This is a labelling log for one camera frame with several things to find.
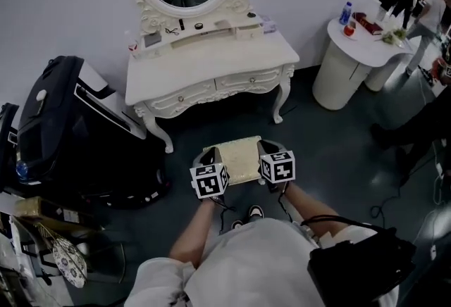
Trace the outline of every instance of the white shirt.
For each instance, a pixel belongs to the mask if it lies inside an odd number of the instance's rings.
[[[436,33],[440,22],[442,21],[443,14],[446,9],[446,3],[444,0],[424,0],[431,9],[419,22],[427,27],[430,31]]]
[[[333,241],[374,234],[349,226]],[[217,237],[197,270],[169,258],[144,262],[125,307],[324,307],[307,271],[315,248],[295,225],[264,218]],[[380,306],[396,306],[398,292],[382,296]]]

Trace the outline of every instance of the curved table leg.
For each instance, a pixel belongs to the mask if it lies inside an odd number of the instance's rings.
[[[135,105],[135,112],[138,117],[142,118],[146,128],[151,132],[155,137],[162,139],[166,143],[166,153],[174,152],[174,147],[172,144],[172,140],[169,137],[168,133],[162,130],[155,121],[155,115],[147,108],[144,103],[138,103]]]
[[[291,84],[290,78],[295,74],[295,66],[294,65],[284,65],[282,69],[282,75],[280,76],[280,84],[279,84],[279,93],[276,98],[276,102],[273,107],[273,118],[275,124],[280,124],[283,122],[282,117],[280,116],[280,108],[282,108],[283,104],[287,101],[288,96],[290,95]]]

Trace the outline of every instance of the drawer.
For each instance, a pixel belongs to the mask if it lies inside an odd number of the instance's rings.
[[[215,93],[214,80],[206,80],[145,103],[156,117],[173,118],[195,104],[205,103]]]
[[[237,90],[239,92],[264,93],[269,92],[279,84],[280,74],[283,67],[277,67],[264,71],[256,71],[250,73],[239,73],[226,75],[225,77],[216,78],[216,89],[220,90]]]

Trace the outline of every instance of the blue bottle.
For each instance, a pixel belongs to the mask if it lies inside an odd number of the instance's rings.
[[[348,1],[345,7],[343,8],[343,11],[341,12],[340,24],[347,25],[348,22],[350,21],[351,13],[352,13],[352,3]]]

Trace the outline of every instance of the white vanity table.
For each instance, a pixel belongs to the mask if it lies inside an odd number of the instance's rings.
[[[249,0],[208,0],[191,8],[162,0],[137,2],[142,36],[159,32],[161,41],[145,47],[143,37],[139,55],[130,57],[125,101],[165,141],[166,153],[173,152],[173,143],[156,118],[177,117],[195,104],[279,86],[273,118],[282,122],[279,110],[290,93],[299,56],[279,32],[263,33]],[[194,27],[198,23],[200,30]],[[177,28],[178,35],[166,28]]]

